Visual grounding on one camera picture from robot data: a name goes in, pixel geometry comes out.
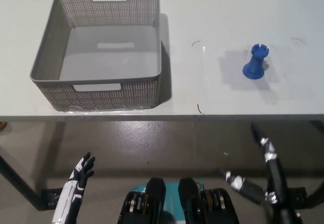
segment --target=black mechanical part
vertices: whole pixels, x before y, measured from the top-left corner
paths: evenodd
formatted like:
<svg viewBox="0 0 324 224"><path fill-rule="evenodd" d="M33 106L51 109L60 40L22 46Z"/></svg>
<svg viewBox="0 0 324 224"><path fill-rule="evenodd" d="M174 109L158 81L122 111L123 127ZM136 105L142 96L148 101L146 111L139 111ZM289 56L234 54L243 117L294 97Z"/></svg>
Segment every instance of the black mechanical part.
<svg viewBox="0 0 324 224"><path fill-rule="evenodd" d="M205 207L206 223L239 224L231 198L226 190L219 188L200 191Z"/></svg>
<svg viewBox="0 0 324 224"><path fill-rule="evenodd" d="M261 205L265 201L265 191L260 186L240 176L232 175L230 172L225 172L220 169L218 171L226 179L226 182L242 196L258 205Z"/></svg>
<svg viewBox="0 0 324 224"><path fill-rule="evenodd" d="M157 224L163 210L166 185L161 178L151 178L145 193L131 191L121 209L118 224Z"/></svg>
<svg viewBox="0 0 324 224"><path fill-rule="evenodd" d="M181 207L186 223L205 224L206 214L197 183L190 177L182 178L178 186Z"/></svg>
<svg viewBox="0 0 324 224"><path fill-rule="evenodd" d="M318 187L314 193L310 194L305 200L306 208L314 208L324 203L324 182Z"/></svg>
<svg viewBox="0 0 324 224"><path fill-rule="evenodd" d="M178 191L187 224L239 224L226 190L199 191L192 178L182 178Z"/></svg>

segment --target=table leg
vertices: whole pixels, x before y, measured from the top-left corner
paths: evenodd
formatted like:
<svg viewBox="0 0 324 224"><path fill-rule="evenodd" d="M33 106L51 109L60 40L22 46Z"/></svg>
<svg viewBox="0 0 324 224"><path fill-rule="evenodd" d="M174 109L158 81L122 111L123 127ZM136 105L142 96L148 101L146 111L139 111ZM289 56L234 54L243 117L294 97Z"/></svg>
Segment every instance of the table leg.
<svg viewBox="0 0 324 224"><path fill-rule="evenodd" d="M0 156L0 174L2 174L37 210L54 210L56 208L62 188L44 189L41 191L41 194L38 195L2 156Z"/></svg>

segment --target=robotic hand fingers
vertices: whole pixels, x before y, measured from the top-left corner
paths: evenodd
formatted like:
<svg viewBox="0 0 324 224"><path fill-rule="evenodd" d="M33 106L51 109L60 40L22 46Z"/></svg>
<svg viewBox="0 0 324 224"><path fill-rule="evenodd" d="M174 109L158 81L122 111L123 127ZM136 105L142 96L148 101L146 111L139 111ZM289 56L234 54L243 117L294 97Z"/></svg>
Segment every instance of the robotic hand fingers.
<svg viewBox="0 0 324 224"><path fill-rule="evenodd" d="M90 152L88 152L79 161L69 180L65 183L54 213L52 224L76 223L88 178L94 174L92 168L94 166L95 157L89 159L90 155Z"/></svg>

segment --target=table surface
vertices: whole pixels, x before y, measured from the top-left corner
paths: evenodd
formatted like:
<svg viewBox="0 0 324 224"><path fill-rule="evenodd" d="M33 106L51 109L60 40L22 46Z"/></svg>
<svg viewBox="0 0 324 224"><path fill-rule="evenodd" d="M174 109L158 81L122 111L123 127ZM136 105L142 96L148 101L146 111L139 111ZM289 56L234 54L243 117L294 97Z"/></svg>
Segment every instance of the table surface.
<svg viewBox="0 0 324 224"><path fill-rule="evenodd" d="M160 0L164 102L88 113L56 111L29 78L52 2L0 0L2 121L324 118L324 0ZM250 80L242 68L256 43L270 54Z"/></svg>

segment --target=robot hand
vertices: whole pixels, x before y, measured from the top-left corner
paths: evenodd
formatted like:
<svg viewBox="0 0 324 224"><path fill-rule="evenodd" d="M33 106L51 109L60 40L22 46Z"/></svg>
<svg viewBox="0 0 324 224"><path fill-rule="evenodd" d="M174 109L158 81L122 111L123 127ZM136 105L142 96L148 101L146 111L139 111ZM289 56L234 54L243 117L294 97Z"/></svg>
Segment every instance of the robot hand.
<svg viewBox="0 0 324 224"><path fill-rule="evenodd" d="M272 223L300 224L300 214L295 212L291 202L290 191L286 176L271 140L255 125L251 126L253 136L264 155L268 173L268 187L263 190L260 186L231 172L220 171L226 182L242 196L256 204L270 204L273 209Z"/></svg>
<svg viewBox="0 0 324 224"><path fill-rule="evenodd" d="M79 161L69 180L65 183L55 209L52 224L76 223L88 178L94 174L92 168L95 157L92 157L90 160L89 158L90 152Z"/></svg>

